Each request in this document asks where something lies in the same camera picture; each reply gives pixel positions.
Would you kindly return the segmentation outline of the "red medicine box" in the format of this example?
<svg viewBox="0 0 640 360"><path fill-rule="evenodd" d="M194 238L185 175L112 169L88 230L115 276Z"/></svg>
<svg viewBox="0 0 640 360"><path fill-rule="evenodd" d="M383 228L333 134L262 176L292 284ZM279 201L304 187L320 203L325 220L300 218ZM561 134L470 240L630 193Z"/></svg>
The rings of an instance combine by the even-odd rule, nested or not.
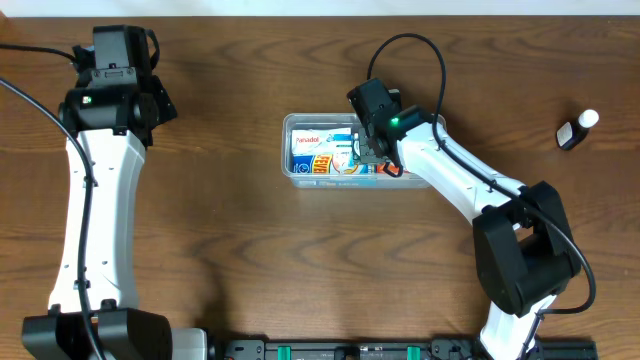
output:
<svg viewBox="0 0 640 360"><path fill-rule="evenodd" d="M403 174L409 174L409 171L407 171L406 169L400 169L399 167L395 166L393 163L391 162L385 162L382 164L378 164L375 167L375 171L379 174L394 174L397 175L400 172L402 172Z"/></svg>

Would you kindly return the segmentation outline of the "white Panadol caplets box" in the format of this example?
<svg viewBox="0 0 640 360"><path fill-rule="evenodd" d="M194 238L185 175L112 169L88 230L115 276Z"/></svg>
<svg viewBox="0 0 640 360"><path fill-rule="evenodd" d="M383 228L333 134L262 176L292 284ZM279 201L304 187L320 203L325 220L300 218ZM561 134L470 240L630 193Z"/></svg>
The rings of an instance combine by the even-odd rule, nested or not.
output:
<svg viewBox="0 0 640 360"><path fill-rule="evenodd" d="M352 132L349 127L334 129L296 129L291 133L293 155L349 152Z"/></svg>

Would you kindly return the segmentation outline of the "blue fever patch box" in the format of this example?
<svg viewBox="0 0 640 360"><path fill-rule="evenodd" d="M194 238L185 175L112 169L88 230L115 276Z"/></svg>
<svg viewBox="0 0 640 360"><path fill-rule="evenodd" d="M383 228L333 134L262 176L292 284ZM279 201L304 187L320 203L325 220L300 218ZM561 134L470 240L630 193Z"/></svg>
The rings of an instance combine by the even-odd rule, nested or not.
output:
<svg viewBox="0 0 640 360"><path fill-rule="evenodd" d="M292 172L309 175L364 175L373 174L372 165L357 163L353 153L294 155Z"/></svg>

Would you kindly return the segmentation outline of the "dark bottle white cap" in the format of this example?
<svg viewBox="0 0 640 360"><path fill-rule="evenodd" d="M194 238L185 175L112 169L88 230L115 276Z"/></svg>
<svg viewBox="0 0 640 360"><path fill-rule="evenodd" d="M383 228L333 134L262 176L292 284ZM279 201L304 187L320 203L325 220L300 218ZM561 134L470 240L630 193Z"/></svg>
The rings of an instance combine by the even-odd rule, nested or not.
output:
<svg viewBox="0 0 640 360"><path fill-rule="evenodd" d="M556 142L560 149L569 151L582 142L590 129L599 121L599 114L593 109L587 109L573 121L564 123L556 131Z"/></svg>

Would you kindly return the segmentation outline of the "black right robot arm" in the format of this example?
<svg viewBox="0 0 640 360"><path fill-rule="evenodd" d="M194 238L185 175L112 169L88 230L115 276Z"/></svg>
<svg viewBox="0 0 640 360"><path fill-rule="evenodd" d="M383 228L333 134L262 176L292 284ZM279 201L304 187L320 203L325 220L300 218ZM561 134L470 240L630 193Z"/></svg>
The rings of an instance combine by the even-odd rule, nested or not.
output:
<svg viewBox="0 0 640 360"><path fill-rule="evenodd" d="M479 342L493 359L521 358L534 346L540 316L581 270L557 191L491 169L432 114L403 109L399 93L378 79L347 99L375 154L426 180L469 221L478 280L491 301Z"/></svg>

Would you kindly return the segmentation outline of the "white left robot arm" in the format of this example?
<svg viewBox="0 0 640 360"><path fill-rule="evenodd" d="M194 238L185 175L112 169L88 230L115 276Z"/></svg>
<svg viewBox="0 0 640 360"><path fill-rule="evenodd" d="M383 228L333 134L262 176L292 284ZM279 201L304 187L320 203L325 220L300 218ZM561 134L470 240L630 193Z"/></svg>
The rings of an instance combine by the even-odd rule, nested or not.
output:
<svg viewBox="0 0 640 360"><path fill-rule="evenodd" d="M143 311L133 271L136 190L153 130L177 111L154 74L155 34L98 26L76 47L78 78L53 119L64 130L69 202L47 311L24 320L37 359L205 359L206 332Z"/></svg>

